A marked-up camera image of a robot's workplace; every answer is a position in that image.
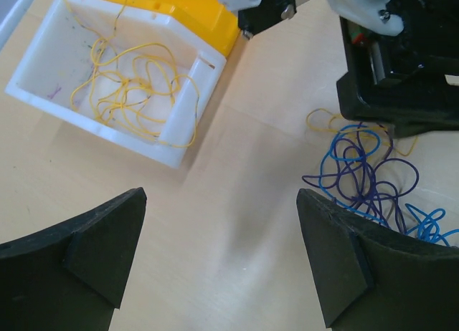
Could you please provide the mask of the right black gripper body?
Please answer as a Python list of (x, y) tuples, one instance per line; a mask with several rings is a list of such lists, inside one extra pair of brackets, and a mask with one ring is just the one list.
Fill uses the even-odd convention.
[(383, 0), (376, 20), (400, 20), (380, 34), (341, 16), (347, 73), (337, 81), (347, 120), (388, 124), (396, 138), (458, 130), (458, 0)]

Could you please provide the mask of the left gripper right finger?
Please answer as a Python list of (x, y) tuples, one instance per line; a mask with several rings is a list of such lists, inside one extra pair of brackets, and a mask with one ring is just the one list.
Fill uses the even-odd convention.
[(327, 328), (458, 328), (455, 247), (398, 234), (310, 189), (296, 204)]

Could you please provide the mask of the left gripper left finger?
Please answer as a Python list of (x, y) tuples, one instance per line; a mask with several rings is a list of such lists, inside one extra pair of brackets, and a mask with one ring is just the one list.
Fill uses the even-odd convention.
[(2, 330), (108, 330), (146, 215), (132, 188), (71, 219), (1, 244)]

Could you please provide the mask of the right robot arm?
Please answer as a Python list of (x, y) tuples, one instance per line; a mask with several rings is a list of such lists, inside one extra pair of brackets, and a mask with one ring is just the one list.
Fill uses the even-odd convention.
[[(218, 0), (253, 37), (310, 0)], [(390, 125), (396, 138), (458, 129), (458, 0), (326, 0), (339, 15), (347, 120)]]

